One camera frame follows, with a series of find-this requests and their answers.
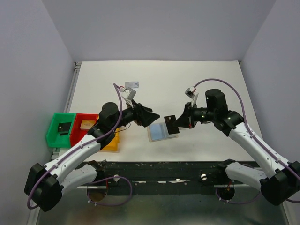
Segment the black credit card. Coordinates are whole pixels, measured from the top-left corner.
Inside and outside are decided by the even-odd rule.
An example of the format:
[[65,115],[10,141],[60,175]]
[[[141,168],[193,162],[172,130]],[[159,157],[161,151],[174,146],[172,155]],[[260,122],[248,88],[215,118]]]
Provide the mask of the black credit card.
[[175,115],[165,116],[164,120],[169,135],[175,135],[180,133],[179,128],[174,125],[174,122],[176,121]]

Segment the beige card holder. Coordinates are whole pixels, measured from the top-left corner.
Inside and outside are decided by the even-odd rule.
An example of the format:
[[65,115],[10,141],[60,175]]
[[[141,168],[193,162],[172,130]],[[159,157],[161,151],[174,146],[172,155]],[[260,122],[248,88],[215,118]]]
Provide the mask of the beige card holder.
[[177,138],[178,134],[169,134],[164,122],[152,123],[147,127],[148,139],[150,142]]

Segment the silver credit card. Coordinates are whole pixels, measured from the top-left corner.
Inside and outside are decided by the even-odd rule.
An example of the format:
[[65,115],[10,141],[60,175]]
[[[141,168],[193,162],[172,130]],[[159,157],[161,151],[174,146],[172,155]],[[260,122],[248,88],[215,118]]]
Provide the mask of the silver credit card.
[[125,82],[125,88],[131,88],[131,89],[138,89],[139,88],[139,82],[133,81],[133,82]]

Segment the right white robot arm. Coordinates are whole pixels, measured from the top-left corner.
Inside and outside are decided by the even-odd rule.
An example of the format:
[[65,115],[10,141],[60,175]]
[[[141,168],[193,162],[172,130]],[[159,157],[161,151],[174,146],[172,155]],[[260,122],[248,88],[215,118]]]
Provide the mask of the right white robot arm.
[[190,87],[185,94],[191,98],[183,114],[174,122],[176,127],[192,129],[198,122],[213,123],[215,128],[241,146],[259,165],[254,169],[228,159],[216,171],[218,182],[236,180],[249,185],[273,205],[289,201],[300,190],[300,164],[290,162],[266,144],[246,123],[238,112],[228,109],[224,93],[219,89],[205,92],[206,107],[198,108],[198,93]]

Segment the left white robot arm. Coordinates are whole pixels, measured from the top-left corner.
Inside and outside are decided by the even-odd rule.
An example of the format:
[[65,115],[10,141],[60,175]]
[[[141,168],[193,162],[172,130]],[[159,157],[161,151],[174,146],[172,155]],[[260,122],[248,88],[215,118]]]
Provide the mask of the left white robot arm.
[[134,102],[125,110],[113,102],[105,103],[97,122],[76,145],[55,160],[45,165],[36,163],[30,168],[24,188],[28,196],[27,207],[34,209],[30,204],[34,202],[36,207],[46,212],[67,192],[83,184],[101,184],[104,174],[98,163],[80,164],[107,146],[115,137],[117,128],[131,122],[146,128],[159,117],[140,103]]

